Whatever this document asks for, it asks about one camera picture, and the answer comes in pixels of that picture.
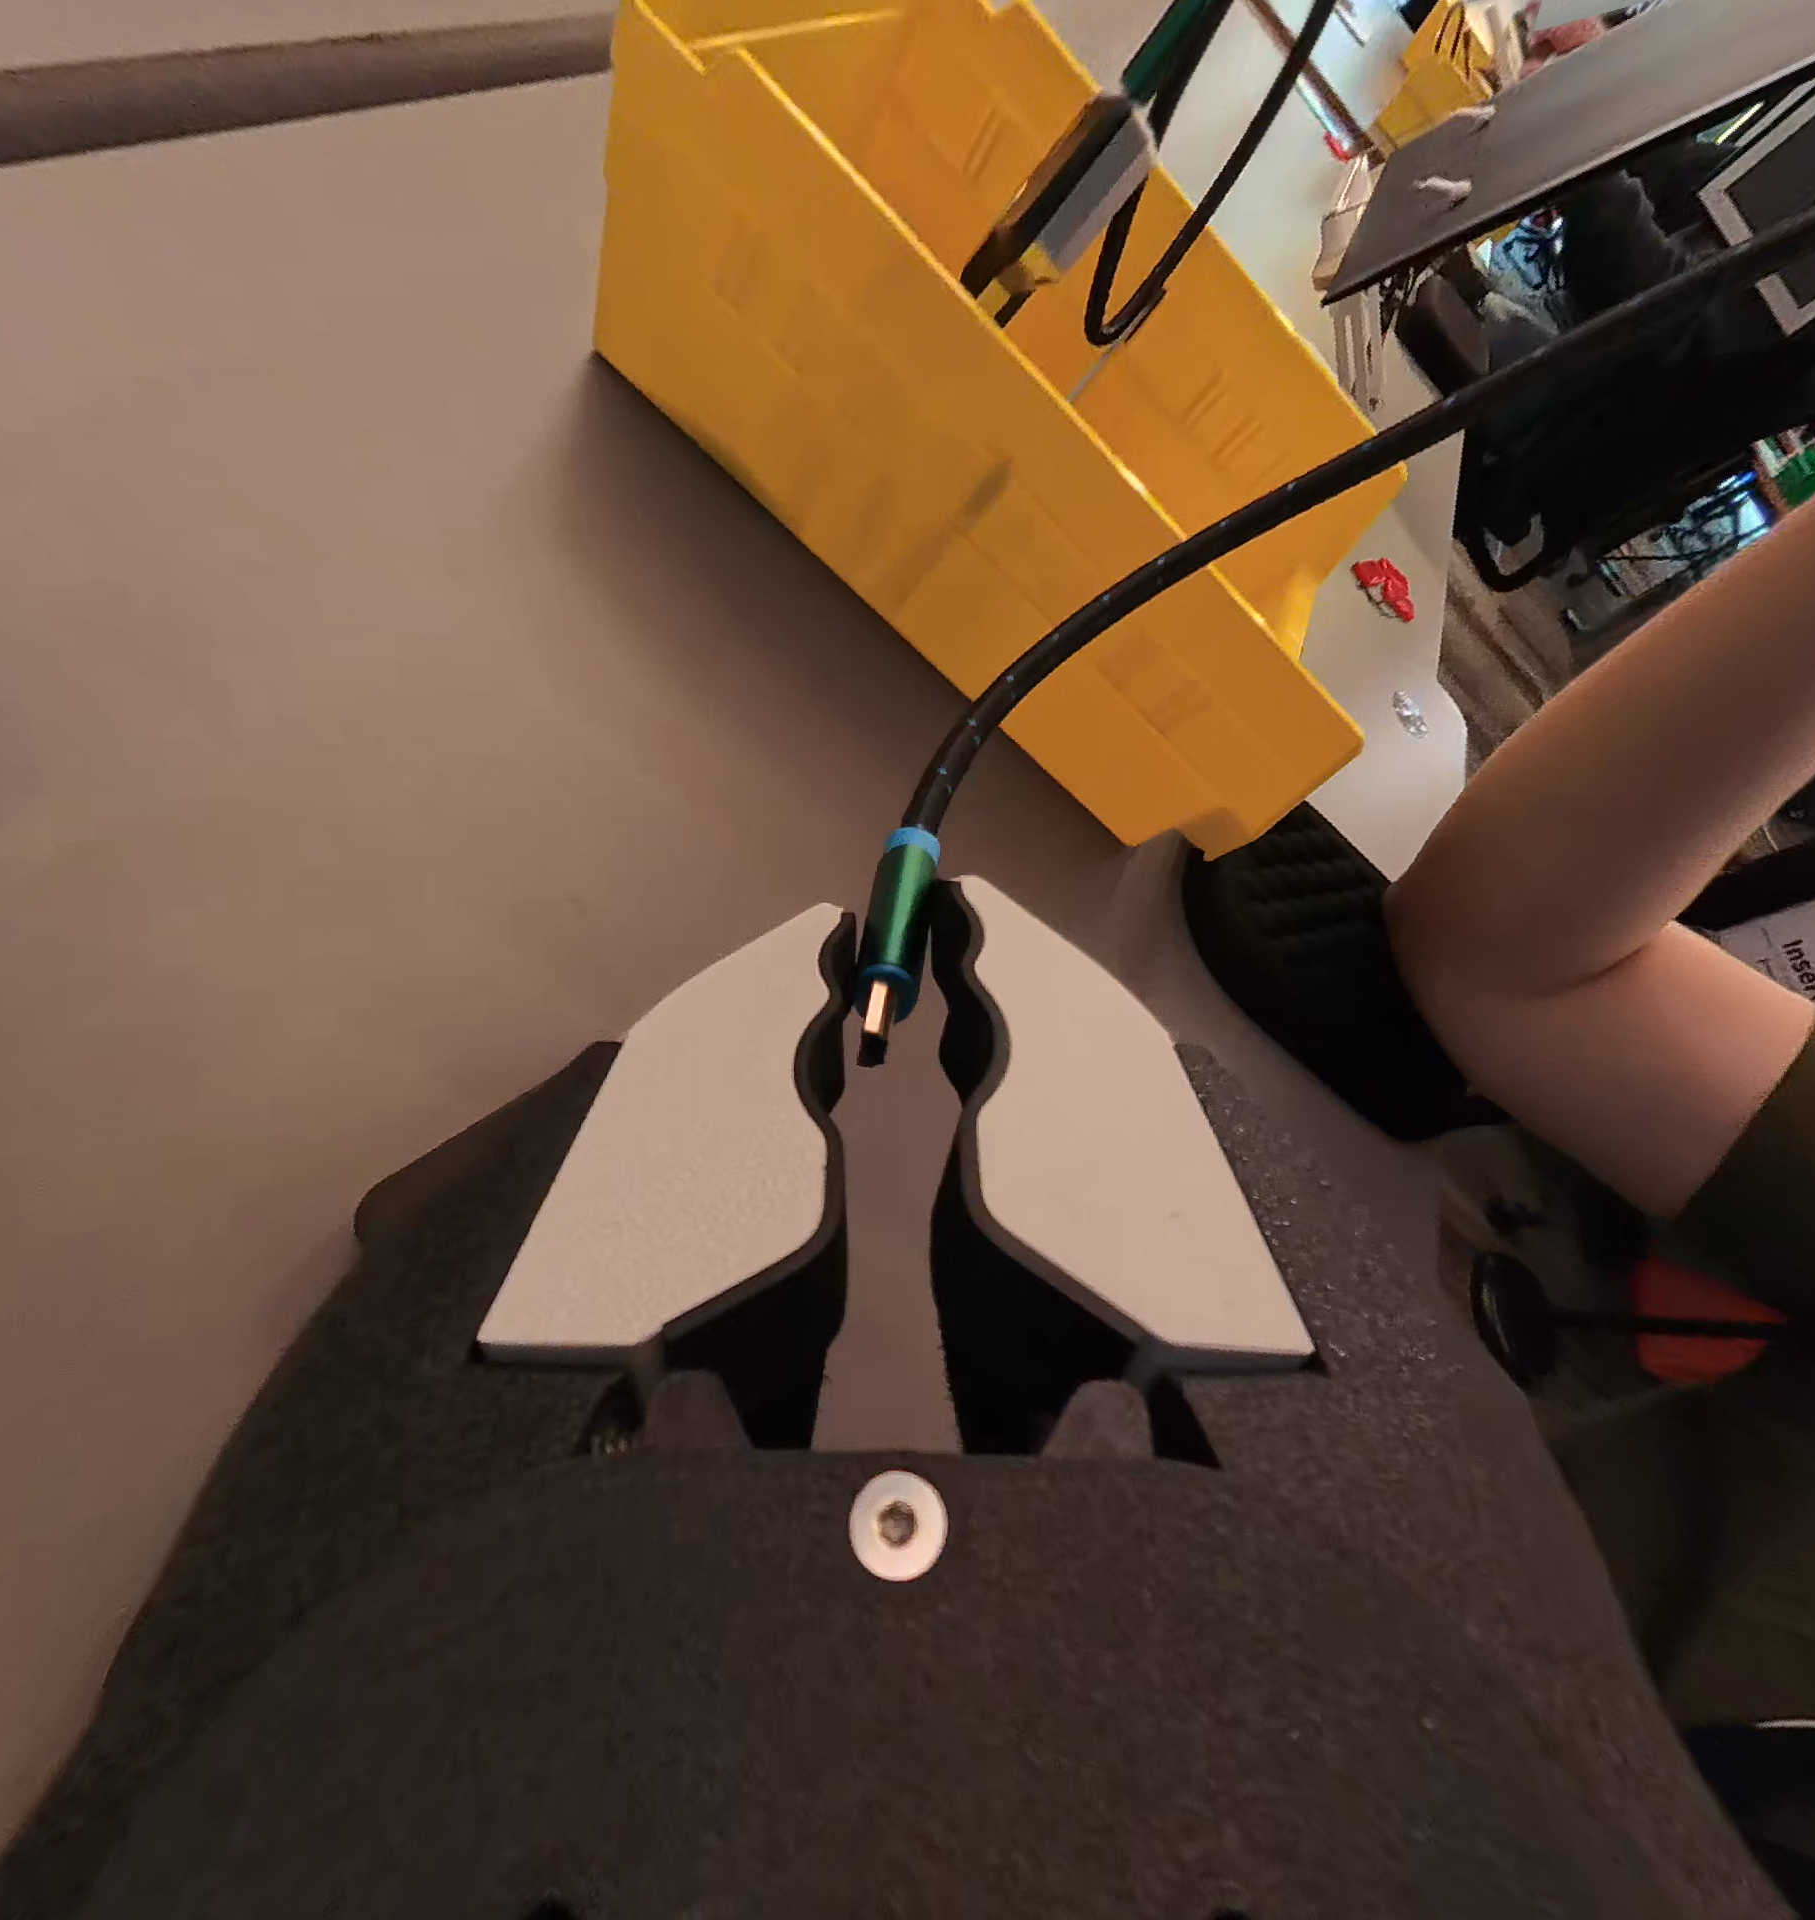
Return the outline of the black foam pad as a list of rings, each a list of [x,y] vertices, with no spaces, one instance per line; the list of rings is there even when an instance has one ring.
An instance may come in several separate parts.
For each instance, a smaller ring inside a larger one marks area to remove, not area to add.
[[[1447,1061],[1389,948],[1387,878],[1311,804],[1215,858],[1189,851],[1185,925],[1235,1006],[1351,1113],[1427,1142],[1507,1117]]]

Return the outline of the small yellow bin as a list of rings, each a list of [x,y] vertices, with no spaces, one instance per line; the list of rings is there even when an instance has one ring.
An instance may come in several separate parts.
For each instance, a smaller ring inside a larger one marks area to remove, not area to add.
[[[1473,26],[1467,5],[1437,5],[1399,59],[1401,78],[1371,128],[1387,157],[1411,146],[1461,113],[1495,100],[1495,56]]]

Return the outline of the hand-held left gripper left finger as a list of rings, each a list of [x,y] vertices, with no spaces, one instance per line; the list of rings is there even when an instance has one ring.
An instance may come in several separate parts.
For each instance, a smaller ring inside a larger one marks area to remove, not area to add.
[[[845,1314],[851,914],[813,905],[617,1045],[480,1327],[517,1365],[819,1365]]]

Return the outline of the yellow plastic bin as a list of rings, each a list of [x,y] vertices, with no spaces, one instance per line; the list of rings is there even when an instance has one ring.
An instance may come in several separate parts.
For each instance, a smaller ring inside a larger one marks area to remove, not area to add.
[[[1207,233],[1093,380],[1089,269],[959,270],[1095,94],[1029,5],[621,5],[593,346],[965,699],[1371,437]]]

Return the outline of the black table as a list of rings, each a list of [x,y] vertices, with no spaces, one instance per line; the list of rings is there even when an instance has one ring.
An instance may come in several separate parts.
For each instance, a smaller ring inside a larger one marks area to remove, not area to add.
[[[1563,189],[1811,77],[1815,3],[1639,12],[1389,157],[1323,303],[1421,269]]]

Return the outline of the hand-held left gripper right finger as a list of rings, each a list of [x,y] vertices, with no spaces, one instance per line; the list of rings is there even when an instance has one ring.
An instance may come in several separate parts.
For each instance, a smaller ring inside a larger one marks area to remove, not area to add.
[[[1315,1349],[1169,1031],[981,876],[943,882],[939,1064],[963,1221],[1117,1336],[1131,1374],[1291,1374]]]

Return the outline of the person's right forearm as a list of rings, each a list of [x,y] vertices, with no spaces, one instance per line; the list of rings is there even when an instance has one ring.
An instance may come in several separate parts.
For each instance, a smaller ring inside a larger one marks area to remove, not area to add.
[[[1389,889],[1419,1017],[1473,1093],[1675,1219],[1813,1005],[1679,925],[1815,777],[1815,498],[1575,678]]]

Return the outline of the black hdmi cable green plug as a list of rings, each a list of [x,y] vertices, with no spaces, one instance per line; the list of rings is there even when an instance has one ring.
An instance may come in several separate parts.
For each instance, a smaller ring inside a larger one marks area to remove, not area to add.
[[[1289,522],[1383,477],[1483,420],[1533,402],[1679,324],[1709,295],[1751,287],[1815,252],[1815,205],[1757,237],[1691,265],[1655,288],[1615,305],[1517,362],[1441,397],[1365,443],[1345,449],[1285,485],[1221,517],[1129,571],[1039,637],[981,693],[943,736],[887,839],[855,955],[851,1002],[861,1017],[857,1061],[879,1066],[897,1020],[907,1018],[923,974],[941,844],[937,828],[981,747],[1067,661],[1187,579]]]

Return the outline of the olive green shirt sleeve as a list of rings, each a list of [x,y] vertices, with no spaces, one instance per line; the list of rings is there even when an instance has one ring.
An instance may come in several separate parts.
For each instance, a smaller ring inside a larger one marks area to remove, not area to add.
[[[1687,1259],[1815,1336],[1815,1020],[1673,1232]]]

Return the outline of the white framed monitor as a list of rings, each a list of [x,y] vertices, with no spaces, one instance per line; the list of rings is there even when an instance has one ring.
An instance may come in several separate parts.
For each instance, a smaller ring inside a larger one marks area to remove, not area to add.
[[[1815,209],[1815,88],[1741,134],[1699,202],[1729,246]],[[1755,293],[1783,334],[1815,324],[1815,249],[1763,277]]]

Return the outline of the orange and black tool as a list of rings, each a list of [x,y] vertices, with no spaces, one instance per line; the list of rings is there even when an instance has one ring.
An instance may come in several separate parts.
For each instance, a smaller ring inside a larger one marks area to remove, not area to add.
[[[1561,1333],[1601,1336],[1673,1336],[1715,1342],[1783,1339],[1783,1322],[1753,1314],[1657,1314],[1617,1309],[1567,1309],[1543,1293],[1543,1284],[1519,1260],[1477,1255],[1471,1260],[1467,1309],[1483,1349],[1519,1388],[1533,1388],[1557,1367]]]

